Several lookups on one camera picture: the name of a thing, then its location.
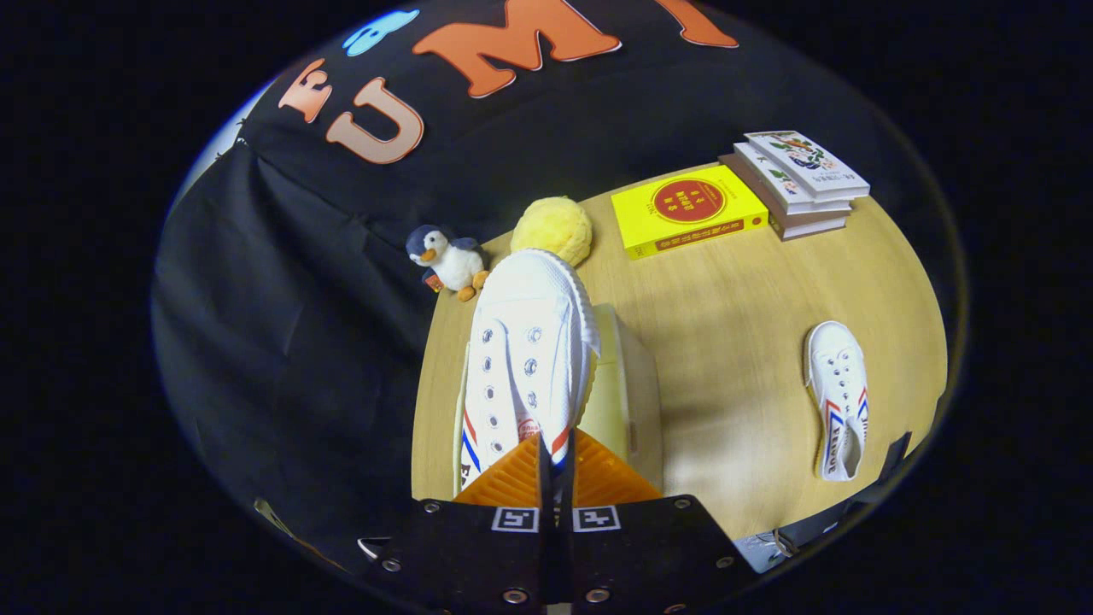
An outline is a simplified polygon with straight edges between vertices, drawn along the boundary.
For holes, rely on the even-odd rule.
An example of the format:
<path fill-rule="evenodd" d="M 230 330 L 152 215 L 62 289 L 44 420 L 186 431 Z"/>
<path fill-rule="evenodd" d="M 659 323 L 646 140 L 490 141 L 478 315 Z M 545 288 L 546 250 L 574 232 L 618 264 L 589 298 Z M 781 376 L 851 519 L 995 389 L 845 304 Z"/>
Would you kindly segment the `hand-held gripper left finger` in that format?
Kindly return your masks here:
<path fill-rule="evenodd" d="M 519 443 L 470 487 L 522 460 L 529 506 L 414 502 L 367 569 L 367 586 L 414 614 L 546 614 L 542 595 L 541 437 Z"/>

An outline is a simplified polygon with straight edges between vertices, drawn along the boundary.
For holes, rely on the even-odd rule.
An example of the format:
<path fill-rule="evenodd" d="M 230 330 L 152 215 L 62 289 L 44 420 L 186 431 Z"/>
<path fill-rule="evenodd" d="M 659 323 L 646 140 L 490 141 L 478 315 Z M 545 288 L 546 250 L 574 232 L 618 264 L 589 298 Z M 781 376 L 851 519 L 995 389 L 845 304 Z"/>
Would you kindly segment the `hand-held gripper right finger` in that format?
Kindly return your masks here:
<path fill-rule="evenodd" d="M 564 537 L 574 614 L 698 614 L 757 583 L 695 495 L 663 497 L 581 430 Z"/>

